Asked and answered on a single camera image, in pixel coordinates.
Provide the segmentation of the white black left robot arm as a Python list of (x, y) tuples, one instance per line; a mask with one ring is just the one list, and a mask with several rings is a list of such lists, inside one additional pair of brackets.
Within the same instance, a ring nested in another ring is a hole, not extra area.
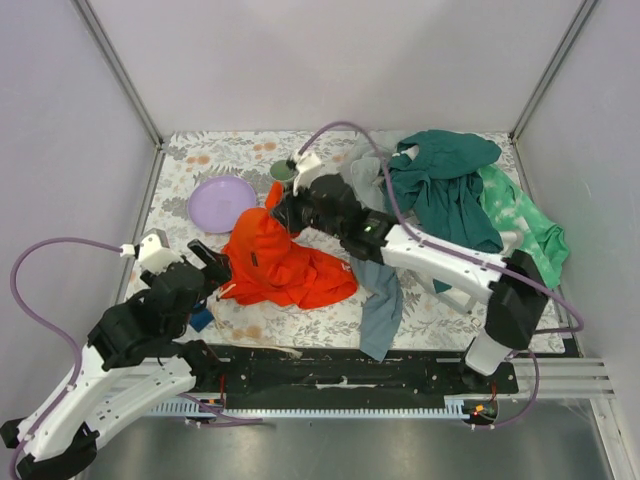
[[(179, 343), (191, 317), (203, 311), (208, 298), (231, 279), (228, 256), (189, 243), (203, 262), (198, 268), (168, 247), (157, 234), (137, 244), (120, 247), (91, 241), (93, 247), (134, 258), (142, 267), (146, 288), (123, 303), (109, 307), (93, 327), (84, 346), (64, 330), (38, 315), (22, 298), (17, 278), (20, 267), (35, 251), (64, 243), (51, 238), (27, 248), (14, 262), (10, 288), (18, 306), (37, 323), (60, 336), (71, 348), (73, 367), (52, 394), (30, 416), (8, 420), (1, 438), (13, 454), (9, 475), (13, 479), (70, 479), (96, 458), (100, 444), (117, 425), (125, 425), (147, 409), (173, 395), (191, 390), (211, 391), (218, 386), (224, 367), (202, 340)], [(129, 390), (124, 401), (130, 410), (110, 403), (106, 426), (91, 423), (89, 414), (121, 377), (145, 359), (167, 359), (160, 369), (170, 380), (152, 380), (140, 393)]]

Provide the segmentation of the orange cloth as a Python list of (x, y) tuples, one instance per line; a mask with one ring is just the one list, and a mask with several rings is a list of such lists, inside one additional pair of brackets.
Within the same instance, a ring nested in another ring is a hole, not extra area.
[(263, 207), (246, 210), (238, 218), (223, 248), (231, 264), (231, 280), (221, 297), (246, 306), (272, 302), (315, 309), (341, 302), (358, 290), (350, 265), (317, 249), (301, 246), (271, 210), (283, 197), (275, 182)]

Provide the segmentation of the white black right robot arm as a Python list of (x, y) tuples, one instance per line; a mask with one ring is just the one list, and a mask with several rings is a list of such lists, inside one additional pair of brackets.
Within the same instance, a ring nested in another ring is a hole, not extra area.
[(282, 196), (273, 214), (290, 232), (313, 228), (338, 239), (359, 260), (410, 270), (485, 305), (484, 327), (458, 367), (467, 387), (487, 383), (509, 354), (529, 347), (548, 302), (535, 287), (541, 276), (529, 254), (484, 253), (402, 225), (389, 214), (362, 206), (338, 174), (308, 184), (295, 173), (274, 180)]

